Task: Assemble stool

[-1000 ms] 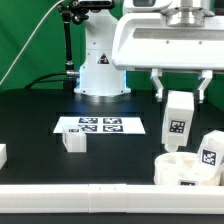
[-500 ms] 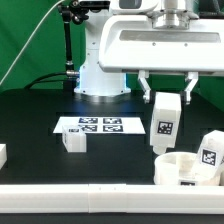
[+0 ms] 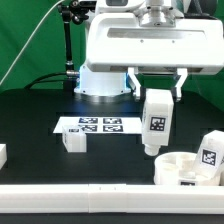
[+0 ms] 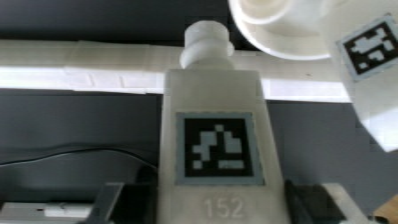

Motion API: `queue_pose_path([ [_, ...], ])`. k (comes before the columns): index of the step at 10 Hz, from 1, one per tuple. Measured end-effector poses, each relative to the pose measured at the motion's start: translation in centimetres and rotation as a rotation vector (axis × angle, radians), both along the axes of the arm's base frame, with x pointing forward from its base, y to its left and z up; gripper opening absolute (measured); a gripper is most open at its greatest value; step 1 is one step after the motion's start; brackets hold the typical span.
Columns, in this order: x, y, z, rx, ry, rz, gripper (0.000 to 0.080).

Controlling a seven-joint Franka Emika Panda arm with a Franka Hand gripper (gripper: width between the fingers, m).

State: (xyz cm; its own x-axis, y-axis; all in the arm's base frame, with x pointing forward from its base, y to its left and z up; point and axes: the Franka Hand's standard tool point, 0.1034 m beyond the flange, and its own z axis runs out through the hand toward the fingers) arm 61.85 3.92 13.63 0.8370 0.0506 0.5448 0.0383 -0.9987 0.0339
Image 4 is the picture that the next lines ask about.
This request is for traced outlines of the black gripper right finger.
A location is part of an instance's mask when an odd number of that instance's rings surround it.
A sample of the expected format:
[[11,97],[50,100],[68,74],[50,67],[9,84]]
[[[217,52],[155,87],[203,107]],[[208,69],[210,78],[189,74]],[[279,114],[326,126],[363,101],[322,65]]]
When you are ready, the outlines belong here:
[[292,224],[370,224],[343,186],[285,182]]

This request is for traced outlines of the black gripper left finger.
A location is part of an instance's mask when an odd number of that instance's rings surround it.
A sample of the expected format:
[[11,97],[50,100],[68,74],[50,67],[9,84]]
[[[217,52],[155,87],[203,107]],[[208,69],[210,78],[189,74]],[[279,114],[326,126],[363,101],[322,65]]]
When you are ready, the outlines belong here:
[[86,224],[157,224],[157,184],[107,183]]

